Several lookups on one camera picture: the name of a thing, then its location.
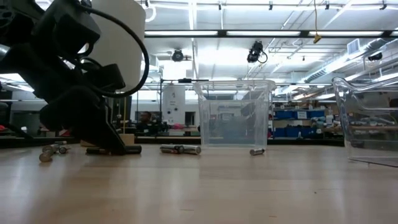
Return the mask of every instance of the clear acrylic box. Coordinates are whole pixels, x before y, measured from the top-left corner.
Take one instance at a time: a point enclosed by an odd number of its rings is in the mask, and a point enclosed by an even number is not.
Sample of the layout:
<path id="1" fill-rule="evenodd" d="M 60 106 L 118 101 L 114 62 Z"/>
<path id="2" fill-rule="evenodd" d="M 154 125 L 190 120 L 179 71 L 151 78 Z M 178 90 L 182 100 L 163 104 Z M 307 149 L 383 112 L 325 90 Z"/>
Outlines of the clear acrylic box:
<path id="1" fill-rule="evenodd" d="M 275 82 L 208 81 L 193 88 L 199 98 L 202 148 L 266 149 Z"/>
<path id="2" fill-rule="evenodd" d="M 354 86 L 334 78 L 349 158 L 398 167 L 398 78 Z"/>

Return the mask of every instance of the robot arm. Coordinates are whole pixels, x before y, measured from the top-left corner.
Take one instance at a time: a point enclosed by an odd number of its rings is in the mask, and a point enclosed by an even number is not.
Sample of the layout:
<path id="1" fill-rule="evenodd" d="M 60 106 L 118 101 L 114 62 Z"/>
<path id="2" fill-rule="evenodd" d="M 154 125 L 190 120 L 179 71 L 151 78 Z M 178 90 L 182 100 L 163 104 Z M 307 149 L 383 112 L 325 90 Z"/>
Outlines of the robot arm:
<path id="1" fill-rule="evenodd" d="M 92 9 L 89 1 L 54 0 L 45 12 L 33 4 L 34 0 L 11 2 L 12 6 L 16 6 L 16 2 L 24 3 L 17 6 L 16 11 L 28 16 L 34 26 L 30 35 L 11 44 L 0 61 L 0 72 L 18 73 L 35 90 L 34 94 L 48 103 L 40 111 L 40 121 L 48 129 L 69 129 L 77 138 L 113 154 L 125 154 L 126 146 L 109 123 L 109 106 L 104 96 L 129 96 L 145 83 L 149 56 L 143 43 L 122 22 Z M 100 66 L 90 58 L 88 60 L 94 63 L 80 62 L 101 36 L 100 28 L 89 12 L 117 23 L 140 45 L 146 66 L 142 80 L 132 90 L 114 93 L 125 87 L 116 64 Z M 86 44 L 89 50 L 79 54 Z M 75 68 L 70 69 L 61 58 L 74 64 Z"/>

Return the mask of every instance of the table surface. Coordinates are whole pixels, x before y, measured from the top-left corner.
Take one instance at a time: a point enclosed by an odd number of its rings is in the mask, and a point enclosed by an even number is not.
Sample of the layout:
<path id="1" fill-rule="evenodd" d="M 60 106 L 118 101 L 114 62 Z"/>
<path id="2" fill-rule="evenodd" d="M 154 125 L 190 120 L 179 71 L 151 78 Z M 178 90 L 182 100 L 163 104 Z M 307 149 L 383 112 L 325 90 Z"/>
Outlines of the table surface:
<path id="1" fill-rule="evenodd" d="M 0 223 L 397 223 L 398 170 L 342 147 L 204 149 L 202 155 L 0 151 Z"/>

